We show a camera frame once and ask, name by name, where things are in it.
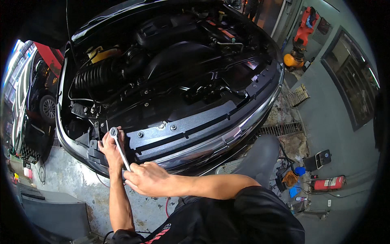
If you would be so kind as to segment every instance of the air intake hose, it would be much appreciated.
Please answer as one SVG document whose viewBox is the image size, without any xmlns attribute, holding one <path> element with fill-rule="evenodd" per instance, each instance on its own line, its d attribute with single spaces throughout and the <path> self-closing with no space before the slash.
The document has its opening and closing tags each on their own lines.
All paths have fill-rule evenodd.
<svg viewBox="0 0 390 244">
<path fill-rule="evenodd" d="M 75 89 L 99 87 L 134 77 L 147 64 L 148 56 L 140 52 L 127 59 L 129 60 L 124 62 L 120 58 L 108 58 L 87 67 L 74 78 Z"/>
</svg>

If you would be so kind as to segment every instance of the fire extinguisher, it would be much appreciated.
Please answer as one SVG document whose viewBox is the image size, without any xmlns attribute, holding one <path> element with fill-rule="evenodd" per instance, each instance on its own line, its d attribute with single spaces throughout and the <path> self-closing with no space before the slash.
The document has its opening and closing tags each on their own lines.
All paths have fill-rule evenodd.
<svg viewBox="0 0 390 244">
<path fill-rule="evenodd" d="M 311 182 L 311 187 L 315 191 L 335 191 L 341 189 L 347 183 L 344 175 Z"/>
</svg>

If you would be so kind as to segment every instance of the black shirt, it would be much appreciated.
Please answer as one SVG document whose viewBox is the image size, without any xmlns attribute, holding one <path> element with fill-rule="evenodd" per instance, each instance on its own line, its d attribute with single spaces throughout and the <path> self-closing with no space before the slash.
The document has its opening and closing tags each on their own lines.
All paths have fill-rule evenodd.
<svg viewBox="0 0 390 244">
<path fill-rule="evenodd" d="M 235 199 L 198 198 L 176 209 L 148 237 L 118 230 L 116 244 L 304 243 L 305 230 L 272 191 L 242 189 Z"/>
</svg>

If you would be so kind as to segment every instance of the car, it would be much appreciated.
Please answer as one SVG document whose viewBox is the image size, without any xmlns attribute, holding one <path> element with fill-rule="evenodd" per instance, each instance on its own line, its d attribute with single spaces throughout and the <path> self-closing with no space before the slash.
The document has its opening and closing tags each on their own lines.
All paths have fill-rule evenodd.
<svg viewBox="0 0 390 244">
<path fill-rule="evenodd" d="M 126 1 L 65 48 L 56 103 L 63 148 L 109 177 L 98 141 L 126 134 L 129 162 L 203 175 L 242 149 L 281 91 L 283 58 L 222 1 Z"/>
<path fill-rule="evenodd" d="M 35 164 L 47 154 L 54 135 L 58 78 L 36 48 L 22 69 L 12 107 L 9 153 Z"/>
</svg>

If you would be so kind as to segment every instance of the spray can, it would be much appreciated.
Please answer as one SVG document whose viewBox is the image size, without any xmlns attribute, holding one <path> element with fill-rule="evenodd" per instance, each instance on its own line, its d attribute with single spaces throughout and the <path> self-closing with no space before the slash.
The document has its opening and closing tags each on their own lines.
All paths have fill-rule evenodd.
<svg viewBox="0 0 390 244">
<path fill-rule="evenodd" d="M 307 200 L 307 198 L 306 197 L 300 197 L 300 196 L 297 196 L 296 198 L 295 198 L 295 201 L 306 201 Z"/>
</svg>

